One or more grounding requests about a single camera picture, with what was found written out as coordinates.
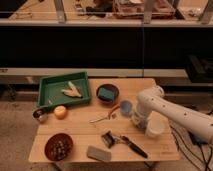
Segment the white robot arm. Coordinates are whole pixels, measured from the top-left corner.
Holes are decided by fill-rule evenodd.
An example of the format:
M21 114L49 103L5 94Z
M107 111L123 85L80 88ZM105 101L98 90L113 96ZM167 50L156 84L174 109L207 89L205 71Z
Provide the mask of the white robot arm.
M147 122L153 111L180 124L206 143L213 145L213 117L165 100L164 90L158 85L138 93L136 112L132 114L131 120L139 126Z

